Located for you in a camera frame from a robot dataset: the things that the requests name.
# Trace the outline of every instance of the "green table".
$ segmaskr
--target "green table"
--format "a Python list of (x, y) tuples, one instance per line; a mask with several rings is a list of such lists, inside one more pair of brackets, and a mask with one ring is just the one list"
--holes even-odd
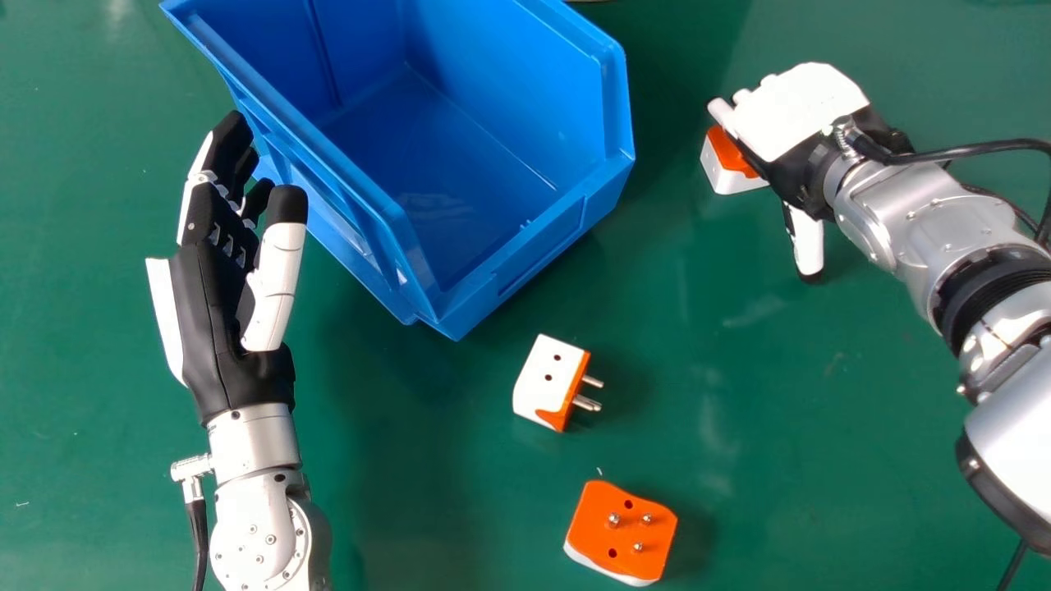
[[(838, 235), (827, 284), (802, 285), (772, 195), (714, 196), (697, 157), (710, 97), (806, 60), (922, 147), (1051, 137), (1051, 5), (579, 9), (627, 50), (639, 156), (594, 231), (458, 344), (308, 244), (288, 342), (337, 589), (619, 589), (561, 550), (599, 470), (679, 513), (662, 589), (991, 589), (1015, 536), (953, 466), (954, 360)], [(189, 585), (167, 471), (206, 441), (143, 259), (171, 252), (186, 168), (229, 107), (153, 0), (0, 1), (0, 589)], [(1048, 182), (1038, 156), (956, 170), (1033, 210)], [(607, 383), (565, 435), (511, 412), (540, 331)], [(1016, 589), (1049, 582), (1031, 557)]]

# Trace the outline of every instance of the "robotic hand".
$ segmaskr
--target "robotic hand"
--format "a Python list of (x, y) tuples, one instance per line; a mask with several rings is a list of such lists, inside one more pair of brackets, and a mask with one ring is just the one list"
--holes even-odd
[[(908, 288), (960, 360), (956, 392), (975, 406), (956, 442), (964, 477), (1023, 538), (1051, 555), (1051, 254), (1039, 225), (970, 187), (948, 162), (1051, 143), (1007, 140), (915, 154), (861, 89), (826, 64), (767, 76), (708, 104), (718, 122), (701, 161), (718, 192), (769, 185), (797, 268), (817, 280), (829, 221)], [(1034, 238), (1019, 230), (1019, 220)]]
[[(227, 591), (325, 591), (331, 532), (300, 471), (295, 370), (283, 344), (306, 240), (307, 197), (245, 184), (259, 163), (244, 117), (228, 115), (201, 146), (183, 188), (171, 259), (146, 261), (168, 366), (197, 402), (211, 452), (177, 462), (197, 571), (209, 555)], [(262, 240), (255, 226), (267, 211)], [(214, 472), (208, 544), (201, 478)]]

